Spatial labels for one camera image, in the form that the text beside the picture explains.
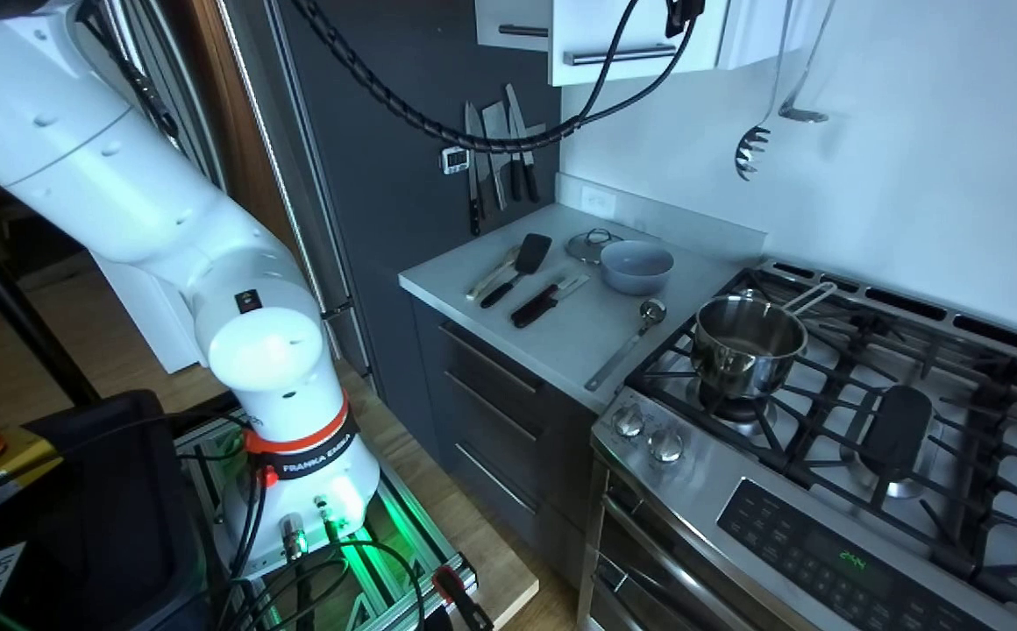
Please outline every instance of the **knob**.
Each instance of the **knob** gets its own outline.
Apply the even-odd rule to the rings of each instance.
[[[676,461],[683,456],[681,439],[675,430],[658,430],[652,440],[652,456],[668,465]]]
[[[645,430],[645,422],[642,422],[638,408],[619,411],[619,433],[638,439],[642,430]]]

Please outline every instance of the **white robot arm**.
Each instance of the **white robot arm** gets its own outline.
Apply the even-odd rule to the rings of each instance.
[[[262,519],[250,527],[244,492],[228,508],[236,536],[252,540],[237,571],[261,575],[282,564],[289,533],[316,549],[327,528],[357,528],[378,461],[349,422],[319,305],[290,252],[96,75],[73,42],[73,2],[0,19],[0,187],[96,256],[183,295],[267,470]]]

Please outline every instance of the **oven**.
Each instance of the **oven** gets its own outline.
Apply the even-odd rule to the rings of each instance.
[[[681,325],[594,424],[581,628],[1017,628],[1017,332],[804,266],[806,346],[755,401]]]

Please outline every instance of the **white wall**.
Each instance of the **white wall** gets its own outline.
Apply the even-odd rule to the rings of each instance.
[[[560,148],[560,173],[771,230],[776,256],[1017,325],[1017,0],[843,0],[758,174],[733,174],[771,63],[675,77]],[[585,90],[565,90],[565,112]]]

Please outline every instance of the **pot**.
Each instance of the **pot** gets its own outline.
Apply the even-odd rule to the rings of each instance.
[[[824,280],[787,305],[766,300],[755,290],[707,300],[695,331],[700,388],[720,401],[761,401],[776,392],[806,346],[806,331],[796,314],[834,290],[839,284]]]

